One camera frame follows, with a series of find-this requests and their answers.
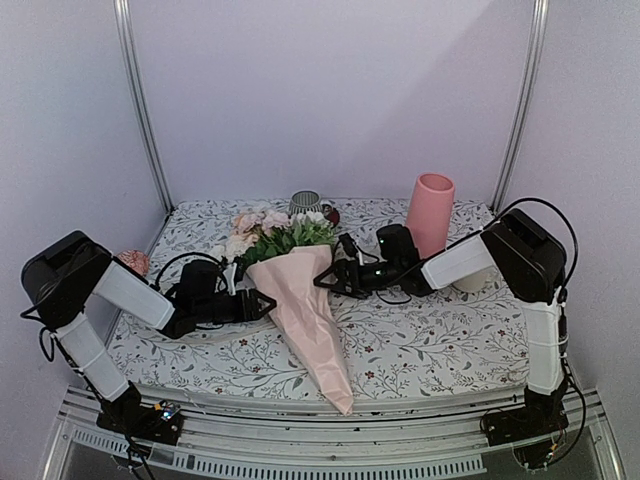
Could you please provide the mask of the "pink flower bouquet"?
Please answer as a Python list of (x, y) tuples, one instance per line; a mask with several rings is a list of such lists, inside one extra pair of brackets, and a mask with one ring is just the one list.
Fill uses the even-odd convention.
[(314, 279), (331, 266), (333, 224), (323, 213), (276, 210), (240, 214), (224, 247), (225, 258), (276, 301), (270, 317), (322, 396), (341, 414), (354, 396), (328, 291)]

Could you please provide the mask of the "cream printed ribbon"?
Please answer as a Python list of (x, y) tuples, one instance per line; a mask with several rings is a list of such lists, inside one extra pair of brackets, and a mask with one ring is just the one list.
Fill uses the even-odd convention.
[(243, 324), (223, 325), (215, 330), (198, 330), (197, 336), (193, 340), (194, 344), (220, 344), (232, 340), (240, 340), (275, 329), (276, 326), (271, 321), (249, 322)]

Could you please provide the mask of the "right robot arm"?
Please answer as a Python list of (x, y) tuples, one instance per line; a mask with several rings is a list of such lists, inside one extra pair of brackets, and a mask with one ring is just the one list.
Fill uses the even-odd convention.
[(381, 260), (363, 263), (354, 248), (317, 274), (315, 286), (364, 299), (392, 286), (427, 296), (486, 269), (495, 269), (520, 301), (527, 327), (529, 374), (520, 408), (486, 413), (480, 423), (490, 444), (564, 429), (568, 387), (562, 357), (567, 284), (575, 264), (564, 246), (512, 203), (483, 228), (421, 259), (409, 230), (399, 224), (377, 232)]

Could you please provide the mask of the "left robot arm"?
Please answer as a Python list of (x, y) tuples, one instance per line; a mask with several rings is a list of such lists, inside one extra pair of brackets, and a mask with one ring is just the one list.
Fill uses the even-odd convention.
[(177, 283), (163, 291), (109, 250), (76, 230), (31, 258), (21, 283), (32, 302), (21, 312), (49, 332), (101, 405), (99, 427), (134, 438), (176, 444), (184, 418), (167, 400), (146, 406), (137, 387), (115, 364), (86, 314), (97, 296), (168, 339), (198, 329), (257, 321), (277, 306), (255, 288), (236, 287), (236, 266), (209, 254), (183, 255)]

